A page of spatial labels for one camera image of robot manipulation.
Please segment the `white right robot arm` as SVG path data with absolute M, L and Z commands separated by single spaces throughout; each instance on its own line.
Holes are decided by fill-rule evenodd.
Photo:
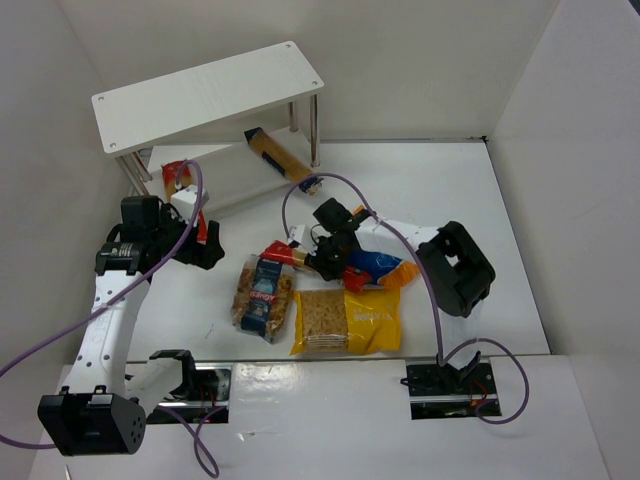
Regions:
M 359 292 L 366 286 L 402 288 L 427 275 L 440 319 L 438 351 L 447 360 L 439 376 L 451 386 L 471 380 L 480 352 L 455 348 L 477 340 L 496 273 L 465 227 L 456 221 L 436 228 L 376 219 L 366 208 L 350 212 L 334 198 L 313 216 L 326 233 L 312 239 L 305 264 L 323 279 L 341 280 Z

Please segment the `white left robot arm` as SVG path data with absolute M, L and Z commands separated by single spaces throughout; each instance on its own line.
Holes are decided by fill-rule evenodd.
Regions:
M 127 377 L 134 327 L 151 279 L 163 261 L 212 269 L 225 252 L 218 222 L 199 241 L 200 219 L 157 196 L 126 197 L 121 221 L 96 255 L 95 300 L 76 360 L 56 394 L 42 396 L 37 416 L 66 457 L 134 454 L 146 420 L 168 396 L 195 386 L 195 360 L 185 349 L 158 350 Z

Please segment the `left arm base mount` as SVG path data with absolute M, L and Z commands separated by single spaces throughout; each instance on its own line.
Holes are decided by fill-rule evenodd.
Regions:
M 147 416 L 150 425 L 177 424 L 178 420 L 162 408 L 169 408 L 192 426 L 206 418 L 207 424 L 229 421 L 232 365 L 197 362 L 190 390 L 176 388 L 166 393 L 159 407 Z

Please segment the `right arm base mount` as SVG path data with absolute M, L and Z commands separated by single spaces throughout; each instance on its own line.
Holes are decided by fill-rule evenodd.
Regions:
M 412 420 L 476 417 L 478 406 L 483 416 L 502 415 L 489 360 L 462 373 L 435 361 L 407 362 L 405 369 L 400 384 L 407 389 Z

